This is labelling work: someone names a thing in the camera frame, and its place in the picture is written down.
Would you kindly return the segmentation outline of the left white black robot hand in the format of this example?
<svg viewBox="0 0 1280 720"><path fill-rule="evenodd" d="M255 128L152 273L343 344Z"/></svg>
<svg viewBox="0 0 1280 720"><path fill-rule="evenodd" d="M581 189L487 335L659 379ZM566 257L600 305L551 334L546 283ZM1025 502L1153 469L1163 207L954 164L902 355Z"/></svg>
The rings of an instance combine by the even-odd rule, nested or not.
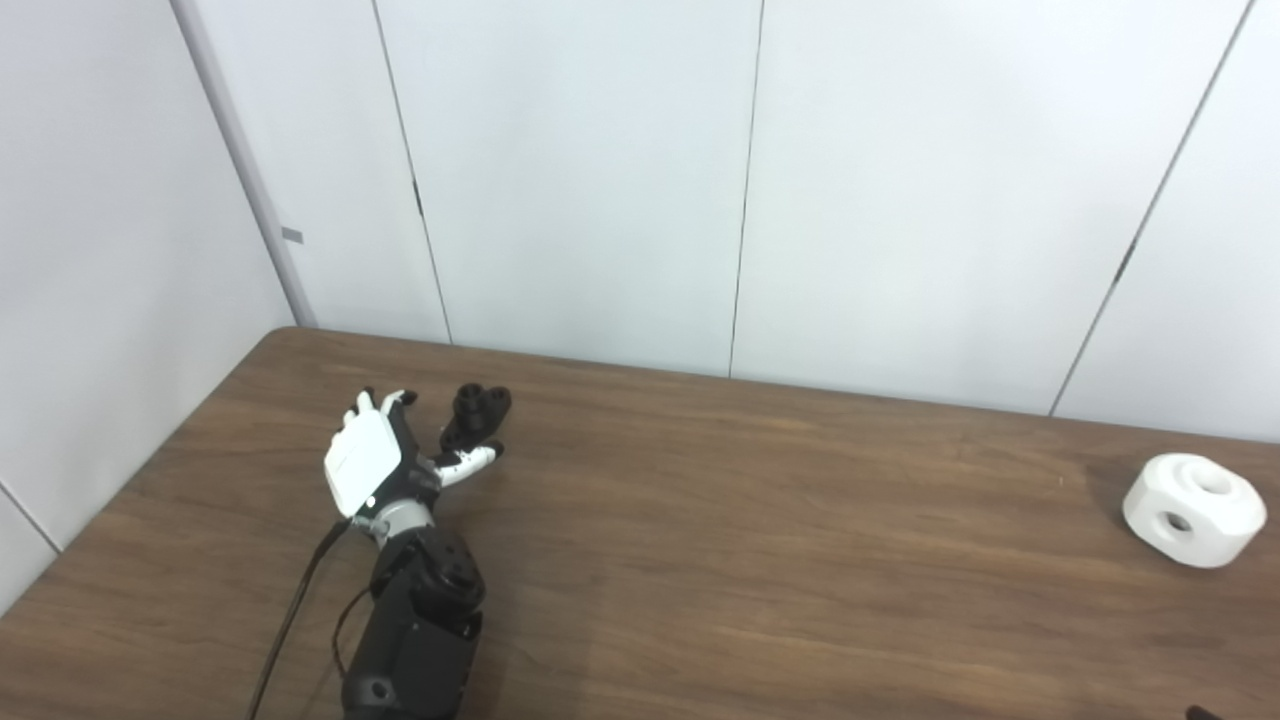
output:
<svg viewBox="0 0 1280 720"><path fill-rule="evenodd" d="M506 452L498 439L470 448L421 454L406 416L417 400L398 389L375 400L362 389L342 418L324 459L324 474L339 515L380 546L410 530L434 528L443 492L477 475Z"/></svg>

